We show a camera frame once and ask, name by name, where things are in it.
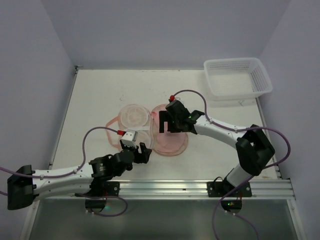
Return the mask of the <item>floral mesh laundry bag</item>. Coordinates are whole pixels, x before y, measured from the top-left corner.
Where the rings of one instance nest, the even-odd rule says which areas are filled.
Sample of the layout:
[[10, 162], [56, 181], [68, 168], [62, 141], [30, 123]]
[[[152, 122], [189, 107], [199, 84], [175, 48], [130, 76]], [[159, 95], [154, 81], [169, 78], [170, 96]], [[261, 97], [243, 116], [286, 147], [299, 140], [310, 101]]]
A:
[[138, 132], [137, 142], [145, 143], [147, 148], [154, 151], [152, 122], [151, 111], [142, 105], [129, 104], [124, 106], [118, 115], [107, 122], [105, 126], [110, 128], [112, 125], [118, 124], [121, 131], [134, 130]]

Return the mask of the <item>pink bra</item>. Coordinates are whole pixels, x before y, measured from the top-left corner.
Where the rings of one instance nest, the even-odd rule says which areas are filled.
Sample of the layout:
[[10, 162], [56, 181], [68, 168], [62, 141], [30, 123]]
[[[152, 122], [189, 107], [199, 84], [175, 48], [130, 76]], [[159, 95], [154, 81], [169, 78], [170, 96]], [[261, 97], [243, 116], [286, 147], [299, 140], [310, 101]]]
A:
[[188, 146], [188, 135], [185, 132], [159, 132], [159, 112], [165, 110], [166, 104], [160, 104], [151, 111], [153, 150], [163, 156], [177, 156]]

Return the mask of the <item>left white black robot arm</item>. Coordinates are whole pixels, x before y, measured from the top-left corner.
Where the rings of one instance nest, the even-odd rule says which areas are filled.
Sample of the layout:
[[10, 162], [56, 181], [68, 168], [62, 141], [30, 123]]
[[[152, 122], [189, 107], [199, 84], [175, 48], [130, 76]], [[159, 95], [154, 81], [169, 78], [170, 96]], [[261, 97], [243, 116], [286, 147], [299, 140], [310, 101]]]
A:
[[24, 165], [7, 179], [7, 209], [20, 210], [40, 199], [64, 194], [102, 197], [109, 191], [110, 180], [131, 171], [134, 164], [146, 164], [152, 150], [141, 142], [138, 146], [121, 145], [115, 154], [97, 157], [83, 166], [55, 170], [33, 170]]

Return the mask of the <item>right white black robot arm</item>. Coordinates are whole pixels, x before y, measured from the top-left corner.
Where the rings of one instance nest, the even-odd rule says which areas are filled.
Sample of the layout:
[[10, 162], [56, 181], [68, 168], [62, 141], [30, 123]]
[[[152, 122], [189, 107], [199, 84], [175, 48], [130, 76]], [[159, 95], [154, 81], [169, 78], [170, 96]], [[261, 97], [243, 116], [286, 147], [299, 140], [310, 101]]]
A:
[[236, 127], [226, 129], [211, 123], [204, 112], [189, 110], [179, 100], [173, 100], [159, 111], [159, 132], [193, 133], [223, 142], [237, 152], [238, 165], [222, 180], [218, 187], [227, 196], [235, 196], [241, 184], [260, 175], [275, 154], [275, 149], [262, 129], [252, 125], [253, 130], [239, 131]]

